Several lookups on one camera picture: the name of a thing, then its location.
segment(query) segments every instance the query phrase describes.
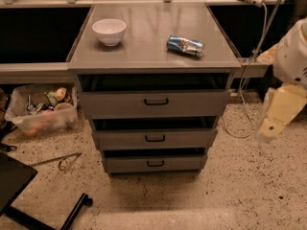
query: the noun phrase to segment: floor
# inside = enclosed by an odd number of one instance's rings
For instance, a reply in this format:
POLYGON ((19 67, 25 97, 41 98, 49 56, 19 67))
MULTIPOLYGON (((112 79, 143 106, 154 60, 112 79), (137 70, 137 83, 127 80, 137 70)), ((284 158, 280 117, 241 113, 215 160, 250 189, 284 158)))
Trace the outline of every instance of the floor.
MULTIPOLYGON (((249 96, 256 124, 262 104, 249 96)), ((269 144, 236 134, 250 129, 243 106, 228 105, 204 169, 154 174, 104 173, 90 127, 79 111, 75 130, 31 138, 15 130, 3 142, 17 145, 10 155, 31 164, 81 152, 65 171, 58 162, 37 166, 38 175, 14 202, 29 215, 59 229, 82 193, 93 198, 72 229, 307 229, 307 110, 269 144)), ((0 229, 24 229, 2 216, 0 229)))

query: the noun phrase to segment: blue can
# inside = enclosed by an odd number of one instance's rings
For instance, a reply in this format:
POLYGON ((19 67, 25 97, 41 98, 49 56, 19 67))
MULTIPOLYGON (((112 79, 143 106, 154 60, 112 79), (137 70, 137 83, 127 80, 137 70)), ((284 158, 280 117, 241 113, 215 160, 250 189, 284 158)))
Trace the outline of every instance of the blue can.
POLYGON ((200 41, 170 35, 166 47, 170 50, 189 54, 198 58, 203 55, 204 44, 200 41))

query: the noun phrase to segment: black drawer handle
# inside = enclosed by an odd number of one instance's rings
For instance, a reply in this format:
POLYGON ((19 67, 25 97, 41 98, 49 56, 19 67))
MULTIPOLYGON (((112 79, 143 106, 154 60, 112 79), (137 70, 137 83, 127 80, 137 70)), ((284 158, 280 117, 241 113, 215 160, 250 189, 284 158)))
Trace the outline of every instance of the black drawer handle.
POLYGON ((147 142, 164 142, 165 141, 165 135, 163 135, 161 139, 150 139, 150 138, 148 138, 147 135, 145 135, 145 140, 147 142))
POLYGON ((144 99, 145 105, 166 105, 169 103, 169 99, 166 98, 165 100, 147 100, 144 99))
POLYGON ((153 162, 151 163, 150 161, 147 161, 147 165, 148 167, 162 167, 164 166, 164 160, 162 160, 160 163, 154 163, 153 162))

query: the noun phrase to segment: clear plastic container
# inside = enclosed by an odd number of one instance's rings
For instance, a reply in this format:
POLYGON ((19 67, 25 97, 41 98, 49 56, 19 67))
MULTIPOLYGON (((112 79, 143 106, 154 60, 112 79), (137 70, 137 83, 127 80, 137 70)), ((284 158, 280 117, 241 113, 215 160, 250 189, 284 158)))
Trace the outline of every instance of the clear plastic container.
POLYGON ((64 128, 74 127, 78 122, 77 90, 73 84, 31 84, 14 88, 5 119, 13 122, 27 135, 38 135, 64 128), (45 92, 56 91, 64 87, 71 94, 73 106, 45 113, 29 115, 27 111, 27 98, 35 104, 46 103, 45 92))

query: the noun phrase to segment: black metal leg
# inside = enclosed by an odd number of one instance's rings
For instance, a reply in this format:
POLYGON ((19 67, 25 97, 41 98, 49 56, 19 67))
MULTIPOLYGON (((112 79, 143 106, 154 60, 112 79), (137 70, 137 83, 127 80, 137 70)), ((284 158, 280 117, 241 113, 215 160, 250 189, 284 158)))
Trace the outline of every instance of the black metal leg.
POLYGON ((8 207, 8 209, 5 211, 5 215, 13 221, 16 221, 20 225, 31 230, 55 230, 55 228, 52 228, 43 222, 28 216, 12 206, 8 207))
POLYGON ((69 230, 70 226, 74 222, 76 216, 78 215, 79 211, 82 209, 82 207, 85 206, 91 206, 93 204, 93 199, 89 198, 88 195, 82 194, 82 196, 79 198, 78 202, 76 203, 74 209, 71 211, 70 215, 66 219, 63 226, 60 228, 60 230, 69 230))

